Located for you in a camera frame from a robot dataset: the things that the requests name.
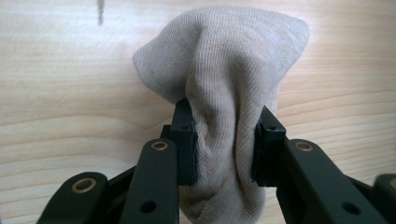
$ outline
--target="black plastic part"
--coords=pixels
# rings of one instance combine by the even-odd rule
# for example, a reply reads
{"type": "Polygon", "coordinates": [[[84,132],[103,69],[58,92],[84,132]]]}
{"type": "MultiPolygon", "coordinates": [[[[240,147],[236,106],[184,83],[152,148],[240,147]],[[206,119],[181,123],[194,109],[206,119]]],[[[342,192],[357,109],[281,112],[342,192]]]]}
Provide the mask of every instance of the black plastic part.
{"type": "Polygon", "coordinates": [[[379,175],[372,191],[372,203],[389,223],[396,223],[396,174],[379,175]]]}
{"type": "Polygon", "coordinates": [[[195,122],[187,99],[183,99],[176,104],[170,127],[170,139],[177,146],[178,184],[180,186],[191,186],[197,179],[196,144],[198,134],[195,131],[195,122]]]}
{"type": "Polygon", "coordinates": [[[101,223],[108,206],[105,203],[107,179],[99,173],[82,173],[66,180],[47,204],[38,224],[101,223]],[[75,193],[73,185],[84,178],[95,181],[93,188],[75,193]]]}
{"type": "Polygon", "coordinates": [[[287,223],[387,223],[316,144],[290,140],[280,158],[286,185],[279,184],[276,196],[287,223]],[[297,148],[298,142],[312,148],[297,148]]]}
{"type": "Polygon", "coordinates": [[[173,141],[160,138],[143,146],[120,223],[178,223],[177,148],[173,141]],[[155,143],[165,149],[153,149],[155,143]]]}
{"type": "Polygon", "coordinates": [[[119,223],[128,189],[134,177],[135,167],[108,181],[109,207],[102,223],[119,223]]]}
{"type": "Polygon", "coordinates": [[[284,146],[286,129],[276,117],[264,107],[256,125],[252,179],[259,187],[276,187],[280,160],[278,151],[284,146]]]}

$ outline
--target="wooden surface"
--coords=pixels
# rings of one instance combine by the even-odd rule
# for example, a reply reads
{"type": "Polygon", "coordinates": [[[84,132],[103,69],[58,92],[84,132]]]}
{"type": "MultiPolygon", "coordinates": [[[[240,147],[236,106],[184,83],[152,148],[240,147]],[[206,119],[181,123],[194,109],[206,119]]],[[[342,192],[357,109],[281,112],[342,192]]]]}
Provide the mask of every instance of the wooden surface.
{"type": "MultiPolygon", "coordinates": [[[[306,51],[282,81],[278,118],[372,184],[396,171],[393,1],[0,1],[0,218],[34,223],[70,176],[136,164],[173,105],[139,80],[132,55],[175,16],[210,5],[306,21],[306,51]]],[[[181,215],[181,222],[188,223],[181,215]]],[[[274,191],[262,223],[283,223],[274,191]]]]}

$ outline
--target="wood grain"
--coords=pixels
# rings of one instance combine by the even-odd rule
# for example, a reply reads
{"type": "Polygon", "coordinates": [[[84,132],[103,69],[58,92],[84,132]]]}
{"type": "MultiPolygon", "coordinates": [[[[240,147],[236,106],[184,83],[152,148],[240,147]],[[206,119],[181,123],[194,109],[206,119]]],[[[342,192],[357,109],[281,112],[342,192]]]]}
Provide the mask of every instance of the wood grain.
{"type": "MultiPolygon", "coordinates": [[[[372,184],[396,171],[392,1],[0,1],[0,218],[35,223],[70,176],[135,165],[173,106],[144,87],[134,52],[178,14],[230,5],[306,21],[306,51],[282,81],[278,118],[372,184]]],[[[283,223],[276,197],[260,223],[283,223]]],[[[188,223],[181,215],[181,223],[188,223]]]]}

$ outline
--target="screw hole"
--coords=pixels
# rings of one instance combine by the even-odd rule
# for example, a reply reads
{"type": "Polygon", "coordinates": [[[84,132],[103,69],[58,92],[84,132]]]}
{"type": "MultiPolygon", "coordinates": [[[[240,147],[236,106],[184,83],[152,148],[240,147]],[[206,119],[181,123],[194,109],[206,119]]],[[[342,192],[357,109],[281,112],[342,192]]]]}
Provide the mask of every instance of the screw hole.
{"type": "Polygon", "coordinates": [[[312,146],[305,142],[296,142],[295,146],[301,151],[312,151],[312,146]]]}
{"type": "Polygon", "coordinates": [[[168,144],[165,142],[155,142],[153,144],[151,144],[151,148],[154,150],[164,150],[168,148],[168,144]]]}
{"type": "Polygon", "coordinates": [[[157,204],[155,202],[145,202],[140,206],[140,211],[142,213],[152,213],[157,208],[157,204]]]}
{"type": "Polygon", "coordinates": [[[96,185],[96,180],[93,178],[83,178],[74,183],[72,190],[75,193],[85,193],[93,189],[96,185]]]}
{"type": "Polygon", "coordinates": [[[361,210],[358,206],[353,203],[343,203],[343,208],[350,214],[358,215],[361,213],[361,210]]]}

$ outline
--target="sock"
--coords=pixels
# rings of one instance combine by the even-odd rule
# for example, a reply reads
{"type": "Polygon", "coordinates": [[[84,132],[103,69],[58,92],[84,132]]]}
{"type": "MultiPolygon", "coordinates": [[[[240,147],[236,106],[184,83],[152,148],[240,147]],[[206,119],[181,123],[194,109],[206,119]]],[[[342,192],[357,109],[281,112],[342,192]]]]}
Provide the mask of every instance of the sock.
{"type": "Polygon", "coordinates": [[[180,187],[192,223],[253,223],[264,191],[252,183],[254,128],[275,113],[279,81],[300,57],[307,25],[276,12],[206,7],[171,21],[134,55],[145,83],[170,102],[188,98],[198,132],[197,183],[180,187]]]}

